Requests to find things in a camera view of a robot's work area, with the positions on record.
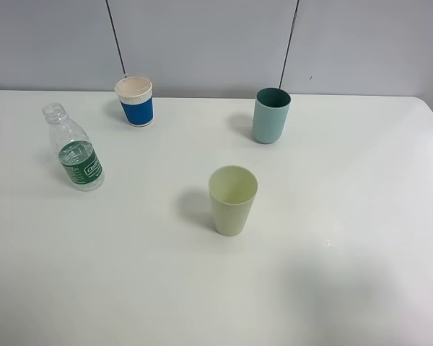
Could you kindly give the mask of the teal plastic cup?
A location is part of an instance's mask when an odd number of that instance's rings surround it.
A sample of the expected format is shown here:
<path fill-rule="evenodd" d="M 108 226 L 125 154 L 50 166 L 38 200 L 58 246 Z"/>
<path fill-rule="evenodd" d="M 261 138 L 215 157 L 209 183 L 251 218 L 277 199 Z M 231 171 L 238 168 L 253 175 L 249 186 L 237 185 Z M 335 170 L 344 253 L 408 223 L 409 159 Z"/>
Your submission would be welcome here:
<path fill-rule="evenodd" d="M 280 139 L 291 104 L 290 95 L 283 89 L 265 88 L 255 97 L 253 113 L 253 138 L 263 144 Z"/>

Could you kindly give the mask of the clear plastic water bottle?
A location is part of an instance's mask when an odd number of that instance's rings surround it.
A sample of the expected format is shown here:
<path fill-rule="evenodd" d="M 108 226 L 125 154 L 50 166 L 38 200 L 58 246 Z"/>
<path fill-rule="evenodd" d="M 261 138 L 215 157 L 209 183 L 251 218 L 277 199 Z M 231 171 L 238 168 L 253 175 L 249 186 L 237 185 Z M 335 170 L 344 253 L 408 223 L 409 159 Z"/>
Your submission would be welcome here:
<path fill-rule="evenodd" d="M 50 143 L 73 186 L 84 192 L 99 188 L 105 173 L 86 132 L 59 103 L 42 108 Z"/>

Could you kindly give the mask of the pale green plastic cup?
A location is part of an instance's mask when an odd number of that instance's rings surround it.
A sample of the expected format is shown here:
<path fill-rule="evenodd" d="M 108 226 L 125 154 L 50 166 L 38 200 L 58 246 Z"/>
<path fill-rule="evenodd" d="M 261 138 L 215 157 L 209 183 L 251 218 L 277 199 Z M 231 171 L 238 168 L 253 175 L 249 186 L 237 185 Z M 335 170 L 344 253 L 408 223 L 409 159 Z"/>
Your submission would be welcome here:
<path fill-rule="evenodd" d="M 244 167 L 221 167 L 210 176 L 211 211 L 219 234 L 237 236 L 242 232 L 257 191 L 258 180 Z"/>

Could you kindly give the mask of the blue white paper cup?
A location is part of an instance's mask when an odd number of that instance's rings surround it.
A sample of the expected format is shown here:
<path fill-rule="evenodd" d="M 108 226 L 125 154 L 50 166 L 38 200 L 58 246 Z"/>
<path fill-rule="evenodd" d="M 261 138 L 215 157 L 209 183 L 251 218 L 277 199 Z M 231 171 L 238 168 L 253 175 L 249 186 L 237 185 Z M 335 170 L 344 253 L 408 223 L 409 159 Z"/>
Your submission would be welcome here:
<path fill-rule="evenodd" d="M 150 80 L 138 76 L 126 77 L 115 85 L 115 93 L 131 125 L 144 127 L 153 121 Z"/>

